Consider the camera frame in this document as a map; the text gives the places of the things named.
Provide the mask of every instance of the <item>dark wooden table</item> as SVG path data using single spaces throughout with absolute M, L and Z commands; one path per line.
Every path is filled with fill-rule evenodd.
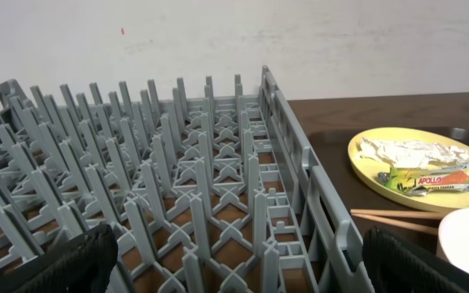
M 317 99 L 289 103 L 348 210 L 410 210 L 376 194 L 355 175 L 347 155 L 348 141 L 355 133 L 386 126 L 435 128 L 434 132 L 437 133 L 447 132 L 450 128 L 469 130 L 469 93 Z M 435 236 L 356 217 L 353 220 L 362 234 L 371 226 L 378 225 L 429 251 L 436 250 Z M 438 221 L 409 221 L 435 227 L 439 225 Z

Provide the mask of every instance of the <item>wall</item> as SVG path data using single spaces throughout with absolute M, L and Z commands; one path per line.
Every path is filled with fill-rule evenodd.
M 61 103 L 148 78 L 233 94 L 235 73 L 256 93 L 262 64 L 289 99 L 469 91 L 469 0 L 0 0 L 0 82 Z

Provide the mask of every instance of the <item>brown wooden surface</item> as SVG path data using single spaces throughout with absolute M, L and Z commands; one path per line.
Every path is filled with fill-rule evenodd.
M 355 175 L 347 155 L 354 133 L 385 126 L 469 130 L 469 93 L 300 100 L 289 104 L 347 209 L 410 210 L 376 194 Z M 353 220 L 362 234 L 373 225 L 382 226 L 435 252 L 435 236 L 356 217 Z M 439 224 L 433 220 L 410 221 L 435 227 Z

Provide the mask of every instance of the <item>chopstick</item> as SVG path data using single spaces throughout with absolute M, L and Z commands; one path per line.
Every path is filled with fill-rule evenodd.
M 394 216 L 415 219 L 441 220 L 446 215 L 440 212 L 417 212 L 417 211 L 387 211 L 387 210 L 369 210 L 369 209 L 351 209 L 352 215 L 371 215 L 371 216 Z
M 388 218 L 381 217 L 381 216 L 362 215 L 362 214 L 353 214 L 353 216 L 358 216 L 363 219 L 368 219 L 368 220 L 377 221 L 377 222 L 384 223 L 384 224 L 394 225 L 394 226 L 406 228 L 409 230 L 423 232 L 426 234 L 437 235 L 439 231 L 437 228 L 428 227 L 425 225 L 418 225 L 414 223 L 408 223 L 405 221 L 388 219 Z

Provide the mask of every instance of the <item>yellow plate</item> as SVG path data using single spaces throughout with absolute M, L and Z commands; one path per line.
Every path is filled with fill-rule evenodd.
M 438 142 L 445 146 L 455 145 L 468 151 L 469 146 L 453 139 L 440 136 L 438 134 L 429 133 L 416 129 L 403 129 L 403 128 L 378 128 L 363 131 L 356 135 L 348 144 L 348 157 L 352 162 L 352 166 L 356 174 L 374 191 L 380 195 L 387 197 L 395 202 L 403 204 L 411 208 L 417 208 L 424 211 L 432 212 L 452 212 L 458 208 L 469 208 L 469 191 L 468 192 L 453 192 L 453 191 L 435 191 L 430 192 L 423 197 L 409 197 L 399 194 L 393 190 L 377 182 L 379 172 L 388 172 L 390 165 L 387 163 L 377 162 L 373 159 L 360 159 L 356 158 L 359 152 L 358 143 L 361 139 L 376 138 L 383 140 L 393 140 L 398 142 L 419 140 L 422 142 Z M 429 168 L 436 168 L 436 166 L 429 165 Z

